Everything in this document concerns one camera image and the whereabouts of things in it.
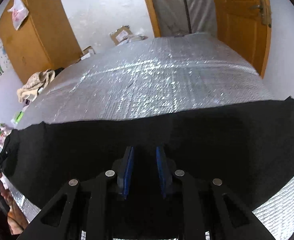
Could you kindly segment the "person's left hand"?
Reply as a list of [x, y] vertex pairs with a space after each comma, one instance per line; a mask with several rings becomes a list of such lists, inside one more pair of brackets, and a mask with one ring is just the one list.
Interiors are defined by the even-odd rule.
[[0, 239], [17, 239], [27, 226], [25, 215], [0, 181]]

